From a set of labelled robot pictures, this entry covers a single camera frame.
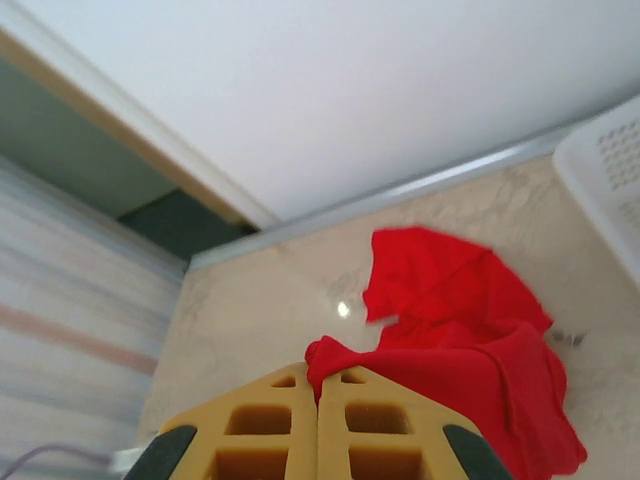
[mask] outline striped curtain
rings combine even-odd
[[[183,267],[0,159],[0,472],[46,443],[132,446]],[[43,454],[12,480],[102,477]]]

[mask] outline perforated basket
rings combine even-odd
[[[640,288],[640,96],[575,130],[554,163]]]

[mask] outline red fabric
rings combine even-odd
[[[325,377],[362,365],[471,419],[517,480],[571,474],[587,452],[562,409],[567,379],[542,334],[551,319],[485,247],[424,228],[380,230],[367,322],[398,315],[374,352],[330,337],[307,349]]]

